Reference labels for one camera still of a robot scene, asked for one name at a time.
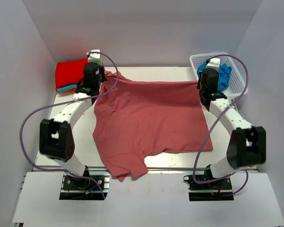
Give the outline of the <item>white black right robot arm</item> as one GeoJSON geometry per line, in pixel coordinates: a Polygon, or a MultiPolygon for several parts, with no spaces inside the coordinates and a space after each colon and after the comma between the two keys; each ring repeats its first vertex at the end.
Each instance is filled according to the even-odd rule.
{"type": "Polygon", "coordinates": [[[261,165],[266,162],[266,130],[246,121],[233,107],[242,97],[232,101],[218,90],[220,58],[219,55],[206,60],[205,68],[199,72],[197,89],[201,104],[214,115],[230,135],[226,156],[210,164],[198,184],[204,183],[214,189],[222,179],[238,170],[261,165]]]}

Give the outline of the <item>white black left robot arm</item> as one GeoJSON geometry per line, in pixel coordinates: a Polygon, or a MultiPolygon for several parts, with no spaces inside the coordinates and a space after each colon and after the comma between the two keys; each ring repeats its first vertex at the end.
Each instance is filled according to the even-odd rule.
{"type": "Polygon", "coordinates": [[[75,142],[72,129],[80,117],[92,107],[99,95],[101,83],[106,81],[100,50],[87,53],[83,76],[76,84],[72,103],[67,104],[54,118],[40,123],[39,151],[54,160],[81,189],[90,185],[87,167],[74,154],[75,142]]]}

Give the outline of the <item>pink t shirt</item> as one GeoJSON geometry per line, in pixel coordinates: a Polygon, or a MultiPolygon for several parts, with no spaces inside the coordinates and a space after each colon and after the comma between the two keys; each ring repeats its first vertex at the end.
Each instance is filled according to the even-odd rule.
{"type": "Polygon", "coordinates": [[[93,139],[114,178],[146,174],[148,156],[213,149],[196,81],[144,82],[110,71],[105,75],[94,106],[93,139]]]}

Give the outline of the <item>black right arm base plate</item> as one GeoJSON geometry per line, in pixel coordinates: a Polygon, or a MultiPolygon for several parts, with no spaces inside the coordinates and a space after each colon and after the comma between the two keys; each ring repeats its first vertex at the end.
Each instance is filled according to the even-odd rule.
{"type": "Polygon", "coordinates": [[[183,181],[188,184],[189,201],[233,201],[230,178],[213,183],[197,184],[192,175],[185,175],[183,181]]]}

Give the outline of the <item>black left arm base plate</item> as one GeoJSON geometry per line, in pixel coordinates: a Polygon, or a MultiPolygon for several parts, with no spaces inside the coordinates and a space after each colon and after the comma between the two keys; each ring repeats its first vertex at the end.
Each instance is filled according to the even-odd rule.
{"type": "MultiPolygon", "coordinates": [[[[89,176],[97,181],[106,197],[109,189],[110,174],[106,171],[90,171],[89,176]]],[[[62,201],[103,201],[97,184],[92,180],[77,179],[63,175],[59,200],[62,201]]]]}

